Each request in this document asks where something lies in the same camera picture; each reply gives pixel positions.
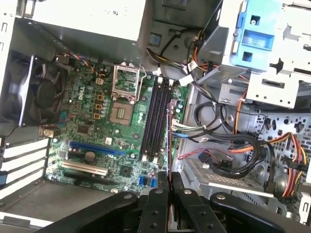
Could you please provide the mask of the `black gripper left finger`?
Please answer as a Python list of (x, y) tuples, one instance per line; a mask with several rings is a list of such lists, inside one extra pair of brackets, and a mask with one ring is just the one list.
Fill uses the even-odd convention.
[(42, 233), (166, 233), (169, 192), (166, 172), (157, 187), (137, 196), (128, 191), (114, 194), (42, 229)]

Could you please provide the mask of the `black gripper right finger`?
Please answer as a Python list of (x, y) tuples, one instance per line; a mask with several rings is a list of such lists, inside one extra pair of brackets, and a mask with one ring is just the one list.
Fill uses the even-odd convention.
[(302, 233), (304, 226), (231, 194), (210, 199), (186, 188), (180, 173), (173, 173), (173, 191), (180, 227), (197, 233)]

